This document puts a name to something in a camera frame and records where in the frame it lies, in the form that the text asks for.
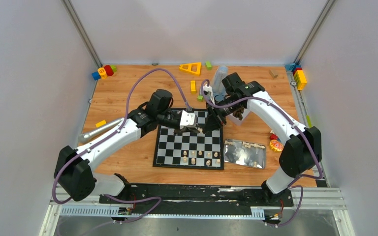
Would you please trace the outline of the folding chess board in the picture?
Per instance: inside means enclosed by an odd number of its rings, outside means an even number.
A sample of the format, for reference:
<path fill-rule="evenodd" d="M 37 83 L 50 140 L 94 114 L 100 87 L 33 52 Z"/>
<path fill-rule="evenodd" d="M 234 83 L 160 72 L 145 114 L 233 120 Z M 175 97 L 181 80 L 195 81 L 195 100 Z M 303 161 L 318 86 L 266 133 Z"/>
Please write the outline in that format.
<path fill-rule="evenodd" d="M 165 126 L 158 126 L 157 142 L 155 146 L 153 166 L 169 167 L 182 169 L 203 169 L 203 170 L 223 170 L 223 129 L 214 130 L 210 133 L 194 134 L 183 133 L 182 135 L 174 135 L 174 129 Z M 187 151 L 188 162 L 183 162 L 183 151 Z M 192 157 L 191 152 L 195 151 L 196 156 Z M 199 156 L 198 152 L 202 151 L 203 155 Z M 211 152 L 211 157 L 207 157 L 207 153 Z M 196 164 L 191 164 L 191 159 L 196 159 Z M 216 160 L 220 159 L 220 165 L 216 164 Z M 207 160 L 211 160 L 211 165 L 207 166 Z"/>

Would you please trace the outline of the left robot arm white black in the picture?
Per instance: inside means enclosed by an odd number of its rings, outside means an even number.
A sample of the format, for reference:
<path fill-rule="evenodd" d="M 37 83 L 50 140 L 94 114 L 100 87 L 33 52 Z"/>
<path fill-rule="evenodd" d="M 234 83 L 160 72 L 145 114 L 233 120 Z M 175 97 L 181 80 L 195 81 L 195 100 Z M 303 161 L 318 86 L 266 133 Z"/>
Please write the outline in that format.
<path fill-rule="evenodd" d="M 58 184 L 69 195 L 68 201 L 81 201 L 91 194 L 108 194 L 119 203 L 126 203 L 131 190 L 124 179 L 116 175 L 94 175 L 94 170 L 108 157 L 129 143 L 137 141 L 158 126 L 174 129 L 175 133 L 200 133 L 201 126 L 193 109 L 178 111 L 171 109 L 173 95 L 158 89 L 149 101 L 122 118 L 120 124 L 111 128 L 97 139 L 77 148 L 63 147 L 58 155 L 54 171 Z"/>

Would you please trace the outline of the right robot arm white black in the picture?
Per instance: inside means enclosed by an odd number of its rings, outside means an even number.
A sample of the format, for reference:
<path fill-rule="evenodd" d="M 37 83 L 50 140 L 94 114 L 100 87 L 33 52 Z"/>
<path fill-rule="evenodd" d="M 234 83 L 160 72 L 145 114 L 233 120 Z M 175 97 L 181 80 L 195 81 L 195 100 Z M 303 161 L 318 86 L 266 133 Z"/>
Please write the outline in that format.
<path fill-rule="evenodd" d="M 210 81 L 205 79 L 200 90 L 206 102 L 208 116 L 203 132 L 222 128 L 226 117 L 242 109 L 257 115 L 278 136 L 283 145 L 279 157 L 279 168 L 264 181 L 261 198 L 267 205 L 274 205 L 281 199 L 281 192 L 291 187 L 298 179 L 308 177 L 323 178 L 320 165 L 321 132 L 315 127 L 307 127 L 286 113 L 271 98 L 257 81 L 246 83 L 238 73 L 222 79 L 227 98 L 216 103 Z"/>

